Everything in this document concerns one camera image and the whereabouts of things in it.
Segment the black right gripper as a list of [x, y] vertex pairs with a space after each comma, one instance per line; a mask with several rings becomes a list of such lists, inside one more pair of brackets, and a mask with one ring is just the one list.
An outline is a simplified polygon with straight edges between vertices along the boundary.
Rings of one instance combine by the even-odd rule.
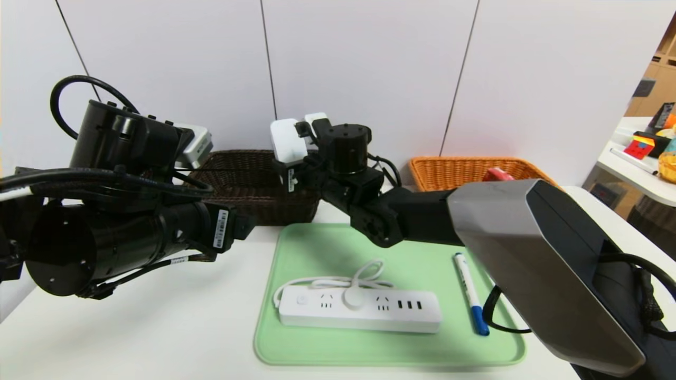
[[287, 193], [319, 189], [321, 158], [302, 158], [290, 162], [272, 159], [272, 169], [280, 177]]

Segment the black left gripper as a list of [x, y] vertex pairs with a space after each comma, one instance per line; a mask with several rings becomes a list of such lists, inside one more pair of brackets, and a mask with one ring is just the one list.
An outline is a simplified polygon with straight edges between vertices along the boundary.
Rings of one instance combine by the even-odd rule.
[[193, 202], [169, 207], [169, 253], [196, 250], [200, 253], [223, 253], [232, 240], [246, 240], [256, 226], [256, 218], [237, 214], [233, 238], [230, 217], [235, 213], [224, 204]]

